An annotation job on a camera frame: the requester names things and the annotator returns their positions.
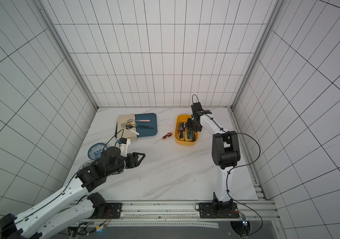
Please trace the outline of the purple red screwdriver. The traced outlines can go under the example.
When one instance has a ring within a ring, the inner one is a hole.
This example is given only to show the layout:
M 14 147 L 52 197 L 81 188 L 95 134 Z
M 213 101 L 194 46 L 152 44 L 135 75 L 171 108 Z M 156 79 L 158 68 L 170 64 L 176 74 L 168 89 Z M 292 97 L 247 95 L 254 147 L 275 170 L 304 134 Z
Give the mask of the purple red screwdriver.
M 181 122 L 179 122 L 177 126 L 177 138 L 178 139 L 180 138 L 180 130 L 181 130 Z

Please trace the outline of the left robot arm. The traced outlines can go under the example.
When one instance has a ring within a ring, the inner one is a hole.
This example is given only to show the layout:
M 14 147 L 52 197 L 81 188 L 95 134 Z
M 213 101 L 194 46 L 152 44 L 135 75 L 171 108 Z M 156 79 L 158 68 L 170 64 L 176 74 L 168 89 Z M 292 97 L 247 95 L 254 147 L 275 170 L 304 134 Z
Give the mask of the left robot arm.
M 138 167 L 145 154 L 103 150 L 100 158 L 74 174 L 68 184 L 18 215 L 0 219 L 0 239 L 47 239 L 84 219 L 112 218 L 112 211 L 96 188 L 112 175 Z

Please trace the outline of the small black yellow screwdriver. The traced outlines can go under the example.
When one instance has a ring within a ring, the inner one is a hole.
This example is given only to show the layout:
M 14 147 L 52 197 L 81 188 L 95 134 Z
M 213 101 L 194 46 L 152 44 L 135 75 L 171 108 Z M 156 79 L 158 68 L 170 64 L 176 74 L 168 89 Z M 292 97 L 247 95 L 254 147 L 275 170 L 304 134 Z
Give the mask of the small black yellow screwdriver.
M 184 141 L 186 141 L 185 132 L 186 132 L 186 125 L 185 125 L 185 122 L 182 122 L 182 139 Z

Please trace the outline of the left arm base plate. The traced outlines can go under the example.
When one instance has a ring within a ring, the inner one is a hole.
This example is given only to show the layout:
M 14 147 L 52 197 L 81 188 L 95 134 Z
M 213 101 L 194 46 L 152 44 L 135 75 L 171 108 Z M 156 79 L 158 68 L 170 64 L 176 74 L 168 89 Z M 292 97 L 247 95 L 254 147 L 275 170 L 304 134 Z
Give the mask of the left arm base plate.
M 122 203 L 104 203 L 92 206 L 92 214 L 87 219 L 120 219 L 122 206 Z

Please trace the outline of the blue patterned plate far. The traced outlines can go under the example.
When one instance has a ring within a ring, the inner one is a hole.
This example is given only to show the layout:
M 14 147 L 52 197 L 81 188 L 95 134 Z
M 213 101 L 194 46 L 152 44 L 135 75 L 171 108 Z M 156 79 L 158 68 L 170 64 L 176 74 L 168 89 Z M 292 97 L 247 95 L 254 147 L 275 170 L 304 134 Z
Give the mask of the blue patterned plate far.
M 90 160 L 97 160 L 101 157 L 102 152 L 106 149 L 107 146 L 105 143 L 96 143 L 90 147 L 87 152 L 87 156 Z

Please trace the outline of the dark handled spoon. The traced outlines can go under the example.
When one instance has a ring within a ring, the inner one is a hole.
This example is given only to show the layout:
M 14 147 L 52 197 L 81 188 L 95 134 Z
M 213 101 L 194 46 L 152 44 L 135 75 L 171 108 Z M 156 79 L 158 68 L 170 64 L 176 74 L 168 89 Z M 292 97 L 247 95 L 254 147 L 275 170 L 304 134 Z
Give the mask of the dark handled spoon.
M 148 129 L 154 129 L 153 127 L 149 127 L 148 125 L 131 124 L 129 122 L 123 123 L 121 126 L 122 127 L 128 127 L 128 128 L 148 128 Z

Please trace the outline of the long black yellow screwdriver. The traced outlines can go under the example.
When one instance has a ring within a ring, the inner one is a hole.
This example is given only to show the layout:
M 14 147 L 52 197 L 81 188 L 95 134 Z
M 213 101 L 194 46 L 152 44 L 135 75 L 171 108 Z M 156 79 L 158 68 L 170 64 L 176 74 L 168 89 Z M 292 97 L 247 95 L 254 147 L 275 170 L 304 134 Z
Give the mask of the long black yellow screwdriver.
M 182 122 L 181 122 L 181 130 L 180 130 L 180 138 L 179 138 L 180 140 L 183 140 L 182 139 Z

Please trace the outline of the blue patterned plate near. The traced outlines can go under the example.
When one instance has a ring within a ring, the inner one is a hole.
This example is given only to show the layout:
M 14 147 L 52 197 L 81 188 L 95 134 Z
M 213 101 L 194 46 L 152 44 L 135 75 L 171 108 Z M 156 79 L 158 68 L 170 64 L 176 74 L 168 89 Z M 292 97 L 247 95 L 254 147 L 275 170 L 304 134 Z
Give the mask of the blue patterned plate near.
M 82 169 L 84 169 L 85 167 L 91 165 L 92 163 L 93 163 L 92 160 L 85 162 L 85 163 L 80 167 L 80 170 L 82 170 Z

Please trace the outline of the yellow storage box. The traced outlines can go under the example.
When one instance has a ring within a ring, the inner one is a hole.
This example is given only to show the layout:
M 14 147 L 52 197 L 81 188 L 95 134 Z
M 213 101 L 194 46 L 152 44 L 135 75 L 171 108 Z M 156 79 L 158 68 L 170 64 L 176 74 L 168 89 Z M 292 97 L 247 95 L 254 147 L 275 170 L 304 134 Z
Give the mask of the yellow storage box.
M 185 122 L 185 124 L 186 124 L 188 118 L 191 118 L 191 116 L 189 116 L 189 115 L 179 115 L 179 116 L 177 117 L 176 128 L 175 128 L 175 134 L 176 134 L 176 135 L 175 135 L 175 141 L 176 141 L 176 143 L 179 144 L 179 145 L 193 146 L 193 145 L 196 144 L 196 142 L 197 142 L 197 140 L 198 140 L 198 133 L 196 132 L 196 133 L 195 133 L 196 141 L 195 141 L 195 142 L 188 142 L 188 139 L 187 139 L 187 129 L 188 129 L 188 128 L 187 128 L 187 127 L 186 127 L 186 132 L 185 132 L 186 141 L 180 140 L 180 139 L 177 138 L 177 126 L 178 126 L 178 123 L 179 123 L 179 122 Z

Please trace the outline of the blue patterned plate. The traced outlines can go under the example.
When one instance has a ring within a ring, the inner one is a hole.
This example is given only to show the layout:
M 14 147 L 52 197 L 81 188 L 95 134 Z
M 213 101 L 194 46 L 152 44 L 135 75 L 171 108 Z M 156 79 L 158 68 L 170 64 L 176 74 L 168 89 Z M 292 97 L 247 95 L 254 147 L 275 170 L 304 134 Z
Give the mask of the blue patterned plate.
M 87 156 L 90 160 L 97 160 L 101 157 L 102 152 L 106 149 L 107 146 L 105 143 L 96 143 L 90 147 L 87 152 Z
M 92 160 L 85 162 L 85 163 L 80 167 L 80 170 L 82 170 L 82 169 L 84 169 L 85 167 L 91 165 L 92 163 L 93 163 Z

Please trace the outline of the white handled spoon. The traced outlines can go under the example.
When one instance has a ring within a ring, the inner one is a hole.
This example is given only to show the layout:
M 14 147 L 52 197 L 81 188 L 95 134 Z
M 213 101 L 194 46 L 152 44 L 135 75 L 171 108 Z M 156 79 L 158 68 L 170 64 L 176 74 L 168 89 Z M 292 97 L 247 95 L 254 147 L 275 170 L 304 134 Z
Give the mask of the white handled spoon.
M 126 129 L 130 130 L 132 133 L 134 133 L 134 134 L 137 135 L 137 136 L 140 135 L 137 131 L 133 130 L 132 128 L 130 128 L 130 127 L 128 127 L 128 126 L 126 126 Z

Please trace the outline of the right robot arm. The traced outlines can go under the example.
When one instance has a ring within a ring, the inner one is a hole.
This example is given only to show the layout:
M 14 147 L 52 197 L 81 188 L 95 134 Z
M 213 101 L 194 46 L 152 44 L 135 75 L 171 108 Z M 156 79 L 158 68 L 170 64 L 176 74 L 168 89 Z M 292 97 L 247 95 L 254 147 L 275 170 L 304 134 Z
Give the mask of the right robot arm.
M 238 218 L 237 205 L 229 196 L 233 169 L 241 159 L 238 134 L 221 127 L 213 118 L 212 112 L 192 109 L 187 127 L 194 132 L 206 129 L 212 135 L 211 155 L 217 168 L 217 186 L 213 192 L 211 209 L 199 208 L 209 217 Z

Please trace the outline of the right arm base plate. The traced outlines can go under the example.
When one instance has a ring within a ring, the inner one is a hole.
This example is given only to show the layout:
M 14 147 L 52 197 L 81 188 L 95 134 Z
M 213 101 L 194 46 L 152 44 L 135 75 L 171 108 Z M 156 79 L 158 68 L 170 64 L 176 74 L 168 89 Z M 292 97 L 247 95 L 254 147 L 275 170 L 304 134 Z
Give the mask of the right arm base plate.
M 231 201 L 216 203 L 197 203 L 194 207 L 201 219 L 238 219 L 240 213 L 237 204 Z

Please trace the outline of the small orange screwdriver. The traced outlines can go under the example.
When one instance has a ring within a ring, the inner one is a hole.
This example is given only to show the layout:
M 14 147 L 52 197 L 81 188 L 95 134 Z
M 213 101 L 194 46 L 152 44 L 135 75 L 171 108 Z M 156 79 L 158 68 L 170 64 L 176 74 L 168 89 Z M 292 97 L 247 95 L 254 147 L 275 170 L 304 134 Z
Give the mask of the small orange screwdriver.
M 154 142 L 154 144 L 155 144 L 155 143 L 158 143 L 158 142 L 160 142 L 160 141 L 162 141 L 162 140 L 165 140 L 165 139 L 171 137 L 172 135 L 173 135 L 173 133 L 172 133 L 172 132 L 169 132 L 169 133 L 165 134 L 164 136 L 162 136 L 159 140 L 157 140 L 156 142 Z

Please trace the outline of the teal placemat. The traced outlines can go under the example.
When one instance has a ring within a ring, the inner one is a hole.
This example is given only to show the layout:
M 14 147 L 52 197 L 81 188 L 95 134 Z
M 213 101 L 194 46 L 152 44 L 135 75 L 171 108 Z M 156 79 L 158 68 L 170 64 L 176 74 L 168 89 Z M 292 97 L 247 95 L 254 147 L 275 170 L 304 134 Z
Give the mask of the teal placemat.
M 148 128 L 136 128 L 136 131 L 140 134 L 138 137 L 149 137 L 155 136 L 158 132 L 157 127 L 157 115 L 155 113 L 145 113 L 145 114 L 136 114 L 136 120 L 151 120 L 150 122 L 136 122 L 139 125 L 148 125 L 149 127 L 153 127 L 154 129 Z

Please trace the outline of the beige cloth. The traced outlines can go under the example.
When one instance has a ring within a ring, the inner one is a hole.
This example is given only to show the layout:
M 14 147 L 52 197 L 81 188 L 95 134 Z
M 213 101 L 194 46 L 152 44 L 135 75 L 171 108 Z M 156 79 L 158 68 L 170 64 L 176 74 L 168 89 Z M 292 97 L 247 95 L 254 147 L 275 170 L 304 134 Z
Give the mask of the beige cloth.
M 135 120 L 134 114 L 119 115 L 117 118 L 117 139 L 122 137 L 134 141 L 137 139 L 137 135 L 127 126 L 129 120 Z

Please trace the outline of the pink handled spoon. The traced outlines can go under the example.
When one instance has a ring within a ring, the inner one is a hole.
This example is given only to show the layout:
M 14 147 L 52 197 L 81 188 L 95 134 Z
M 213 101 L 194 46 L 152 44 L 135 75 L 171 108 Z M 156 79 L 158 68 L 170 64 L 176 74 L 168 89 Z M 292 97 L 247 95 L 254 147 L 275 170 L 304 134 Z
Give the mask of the pink handled spoon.
M 127 122 L 132 123 L 132 122 L 150 122 L 150 119 L 129 119 Z

